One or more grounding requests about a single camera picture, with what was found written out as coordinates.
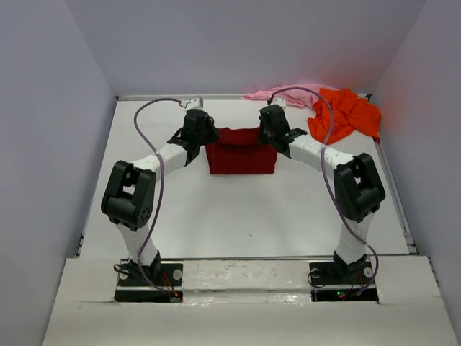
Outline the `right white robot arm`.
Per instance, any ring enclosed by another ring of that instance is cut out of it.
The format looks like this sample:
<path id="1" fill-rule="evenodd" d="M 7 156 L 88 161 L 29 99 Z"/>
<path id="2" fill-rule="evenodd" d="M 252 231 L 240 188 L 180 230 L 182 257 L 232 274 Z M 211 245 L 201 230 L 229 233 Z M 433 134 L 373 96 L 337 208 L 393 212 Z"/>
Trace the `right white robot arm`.
<path id="1" fill-rule="evenodd" d="M 347 285 L 371 268 L 366 251 L 374 214 L 385 199 L 385 189 L 373 158 L 351 155 L 315 140 L 306 131 L 291 128 L 281 105 L 259 111 L 259 142 L 302 162 L 323 175 L 327 192 L 341 219 L 339 243 L 330 262 L 310 266 L 312 286 Z"/>

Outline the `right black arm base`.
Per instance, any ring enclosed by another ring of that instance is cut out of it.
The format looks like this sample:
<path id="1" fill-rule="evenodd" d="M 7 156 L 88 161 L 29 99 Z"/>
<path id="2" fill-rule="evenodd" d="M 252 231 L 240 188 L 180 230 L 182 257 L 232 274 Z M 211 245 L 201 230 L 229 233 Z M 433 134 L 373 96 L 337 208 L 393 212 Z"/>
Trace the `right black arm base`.
<path id="1" fill-rule="evenodd" d="M 366 255 L 351 264 L 346 264 L 336 253 L 331 261 L 311 262 L 307 274 L 311 301 L 378 302 L 374 273 Z"/>

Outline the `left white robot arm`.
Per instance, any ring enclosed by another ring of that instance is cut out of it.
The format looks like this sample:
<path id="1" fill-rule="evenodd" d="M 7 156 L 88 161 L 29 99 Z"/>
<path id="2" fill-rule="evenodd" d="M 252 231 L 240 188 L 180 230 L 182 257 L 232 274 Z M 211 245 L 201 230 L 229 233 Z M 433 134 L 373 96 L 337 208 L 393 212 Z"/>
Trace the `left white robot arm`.
<path id="1" fill-rule="evenodd" d="M 129 253 L 122 272 L 142 284 L 158 280 L 161 255 L 153 243 L 152 226 L 159 216 L 166 175 L 186 167 L 200 148 L 220 138 L 214 120 L 200 106 L 186 110 L 183 126 L 153 154 L 134 162 L 114 164 L 101 210 L 122 234 Z"/>

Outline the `dark red t shirt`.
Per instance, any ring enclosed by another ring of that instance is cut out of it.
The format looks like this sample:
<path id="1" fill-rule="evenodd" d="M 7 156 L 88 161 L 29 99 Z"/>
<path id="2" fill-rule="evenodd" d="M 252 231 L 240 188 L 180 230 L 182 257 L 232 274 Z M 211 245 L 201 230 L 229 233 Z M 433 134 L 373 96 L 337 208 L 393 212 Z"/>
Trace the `dark red t shirt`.
<path id="1" fill-rule="evenodd" d="M 221 128 L 220 139 L 205 146 L 214 175 L 273 174 L 277 151 L 259 142 L 259 128 Z"/>

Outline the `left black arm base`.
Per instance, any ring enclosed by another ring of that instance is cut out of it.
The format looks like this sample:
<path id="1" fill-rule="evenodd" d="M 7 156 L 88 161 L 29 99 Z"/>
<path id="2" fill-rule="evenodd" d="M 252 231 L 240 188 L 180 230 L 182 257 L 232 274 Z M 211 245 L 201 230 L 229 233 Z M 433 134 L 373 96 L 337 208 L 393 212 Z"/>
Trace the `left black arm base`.
<path id="1" fill-rule="evenodd" d="M 184 265 L 161 261 L 142 266 L 130 259 L 113 265 L 117 273 L 114 299 L 119 303 L 182 303 Z"/>

